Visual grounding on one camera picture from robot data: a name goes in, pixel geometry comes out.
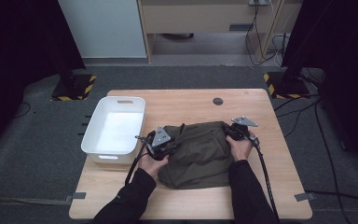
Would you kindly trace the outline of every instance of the wall outlet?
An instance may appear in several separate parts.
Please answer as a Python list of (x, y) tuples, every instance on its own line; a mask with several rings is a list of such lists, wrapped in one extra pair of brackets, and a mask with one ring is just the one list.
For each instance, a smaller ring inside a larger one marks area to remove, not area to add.
[(258, 6), (271, 5), (271, 2), (269, 0), (249, 0), (249, 6), (255, 6), (256, 3)]

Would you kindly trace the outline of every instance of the gray carpet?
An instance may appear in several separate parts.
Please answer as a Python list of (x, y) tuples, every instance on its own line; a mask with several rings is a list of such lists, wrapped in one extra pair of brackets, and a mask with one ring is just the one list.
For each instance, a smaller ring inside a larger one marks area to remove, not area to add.
[[(54, 102), (50, 95), (59, 77), (45, 78), (24, 93), (18, 118), (12, 120), (0, 140), (0, 198), (37, 198), (61, 201), (76, 190), (86, 159), (80, 148), (87, 122), (98, 101), (110, 90), (128, 89), (267, 89), (263, 75), (277, 67), (238, 66), (134, 66), (89, 67), (96, 75), (89, 98), (84, 101)], [(304, 108), (318, 97), (295, 100), (277, 116)], [(288, 100), (271, 99), (274, 108)], [(317, 107), (327, 145), (331, 151), (341, 192), (358, 196), (358, 155), (341, 149), (337, 133), (326, 112)], [(283, 134), (305, 189), (335, 191), (324, 141), (317, 125), (314, 106), (301, 113), (279, 117)], [(336, 196), (316, 194), (311, 201), (313, 223), (345, 223)], [(343, 198), (351, 223), (358, 223), (358, 200)], [(68, 216), (68, 205), (18, 205), (0, 203), (0, 223), (84, 223)], [(147, 223), (226, 223), (224, 221), (153, 221)]]

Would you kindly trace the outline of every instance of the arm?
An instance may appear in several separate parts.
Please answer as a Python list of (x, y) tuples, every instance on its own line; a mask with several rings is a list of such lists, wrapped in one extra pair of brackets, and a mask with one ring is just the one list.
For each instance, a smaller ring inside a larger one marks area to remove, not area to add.
[(118, 192), (116, 198), (95, 216), (92, 223), (136, 223), (146, 210), (148, 198), (156, 187), (154, 178), (158, 170), (167, 163), (168, 157), (154, 161), (148, 155), (143, 156), (130, 184)]
[(248, 140), (236, 142), (229, 136), (227, 141), (235, 161), (228, 169), (235, 223), (276, 223), (264, 191), (247, 161), (252, 143)]

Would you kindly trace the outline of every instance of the black curtain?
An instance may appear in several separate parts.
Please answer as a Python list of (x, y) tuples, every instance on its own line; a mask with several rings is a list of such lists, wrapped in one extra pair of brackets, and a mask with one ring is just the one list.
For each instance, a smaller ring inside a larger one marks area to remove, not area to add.
[(85, 65), (58, 1), (0, 0), (0, 134), (25, 87), (63, 68)]
[(343, 147), (358, 152), (358, 1), (304, 0), (282, 65), (324, 70), (324, 108)]

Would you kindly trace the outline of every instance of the black sleeve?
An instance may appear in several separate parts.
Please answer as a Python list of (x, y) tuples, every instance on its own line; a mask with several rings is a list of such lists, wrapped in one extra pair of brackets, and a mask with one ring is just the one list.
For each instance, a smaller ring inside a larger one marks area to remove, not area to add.
[(129, 185), (124, 186), (116, 198), (108, 203), (92, 223), (136, 223), (146, 210), (147, 200), (156, 187), (156, 181), (143, 169), (138, 169)]
[(277, 223), (263, 189), (248, 161), (236, 161), (228, 169), (235, 223)]

